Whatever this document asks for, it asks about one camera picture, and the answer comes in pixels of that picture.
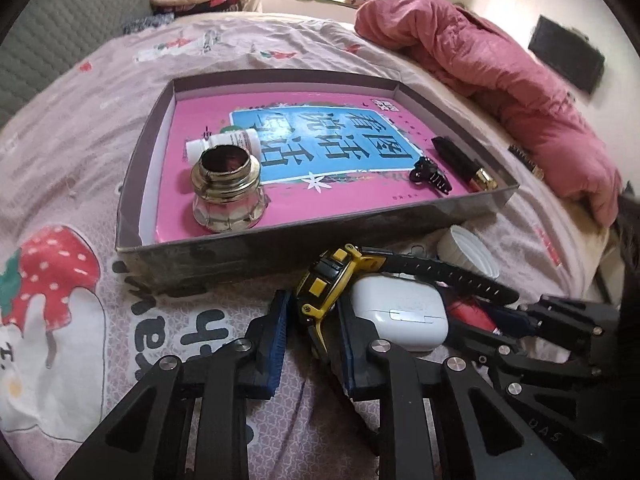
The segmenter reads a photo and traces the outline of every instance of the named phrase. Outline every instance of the lipstick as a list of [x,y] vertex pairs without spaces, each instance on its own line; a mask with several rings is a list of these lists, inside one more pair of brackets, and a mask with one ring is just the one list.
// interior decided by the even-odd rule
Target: lipstick
[[482,164],[469,158],[449,137],[433,137],[431,142],[440,158],[473,191],[491,191],[498,187]]

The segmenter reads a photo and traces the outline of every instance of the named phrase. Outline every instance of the bedsheet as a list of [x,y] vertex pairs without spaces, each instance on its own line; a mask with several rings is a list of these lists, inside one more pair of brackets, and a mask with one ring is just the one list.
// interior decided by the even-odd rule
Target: bedsheet
[[[57,79],[0,132],[0,428],[36,480],[53,479],[145,370],[168,353],[215,351],[244,333],[299,272],[153,296],[114,254],[120,185],[146,116],[174,77],[246,68],[339,70],[403,81],[473,133],[520,190],[466,227],[521,292],[581,297],[607,232],[558,200],[507,151],[503,129],[412,62],[336,22],[201,15],[110,41]],[[438,233],[396,250],[430,254]],[[538,357],[562,360],[548,343]],[[439,348],[428,358],[442,361]],[[377,403],[357,409],[375,426]],[[250,402],[252,479],[376,478],[303,342],[288,343],[274,399]]]

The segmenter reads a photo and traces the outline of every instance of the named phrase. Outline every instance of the red object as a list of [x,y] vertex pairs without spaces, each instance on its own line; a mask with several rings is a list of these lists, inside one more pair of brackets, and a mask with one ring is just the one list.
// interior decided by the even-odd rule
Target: red object
[[225,2],[226,0],[209,0],[209,7],[217,7]]
[[347,48],[344,49],[345,52],[348,52],[349,54],[356,54],[357,51],[360,50],[360,47],[362,45],[354,43],[352,45],[349,45]]
[[468,325],[487,330],[487,332],[495,333],[498,330],[498,327],[491,321],[489,315],[478,306],[474,298],[452,301],[447,305],[447,313]]
[[556,247],[551,242],[549,236],[540,226],[536,227],[536,233],[542,239],[542,243],[545,245],[546,252],[551,258],[551,261],[556,264],[556,267],[560,267],[562,265],[562,260],[560,259],[560,256],[558,256],[558,251],[556,251]]
[[2,323],[12,323],[21,331],[33,296],[45,297],[46,330],[56,330],[71,322],[67,306],[71,291],[80,286],[95,293],[100,278],[100,265],[93,251],[66,226],[45,227],[23,243],[18,271],[20,291]]
[[356,33],[417,61],[500,121],[560,198],[586,197],[610,226],[622,178],[566,85],[495,24],[446,0],[370,0]]
[[296,55],[295,52],[278,52],[277,50],[271,50],[270,54],[275,59],[290,59]]
[[169,41],[168,43],[165,43],[164,47],[171,48],[172,46],[176,46],[180,48],[182,46],[190,44],[191,41],[193,41],[193,39],[188,40],[187,38],[178,38],[177,40],[173,40],[173,41]]

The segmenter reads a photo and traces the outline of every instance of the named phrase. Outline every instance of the wall-mounted tv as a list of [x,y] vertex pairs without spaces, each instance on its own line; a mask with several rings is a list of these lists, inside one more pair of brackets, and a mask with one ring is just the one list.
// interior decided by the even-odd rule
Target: wall-mounted tv
[[529,50],[578,90],[592,94],[604,72],[604,56],[580,34],[540,16]]

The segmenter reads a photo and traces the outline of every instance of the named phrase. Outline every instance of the metal screw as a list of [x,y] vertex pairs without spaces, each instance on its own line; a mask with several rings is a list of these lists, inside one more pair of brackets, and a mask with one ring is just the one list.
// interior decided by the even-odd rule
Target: metal screw
[[246,338],[236,339],[231,343],[236,352],[246,352],[251,349],[251,341]]
[[160,369],[161,370],[173,370],[178,365],[178,359],[176,359],[172,355],[168,355],[167,357],[163,357],[160,359]]
[[519,395],[522,393],[522,386],[519,383],[511,383],[509,386],[507,386],[507,391],[511,395]]
[[447,359],[447,366],[454,372],[461,372],[466,368],[466,363],[462,357],[450,357]]
[[391,343],[386,339],[376,339],[371,343],[371,349],[374,352],[380,352],[381,354],[383,354],[391,350]]

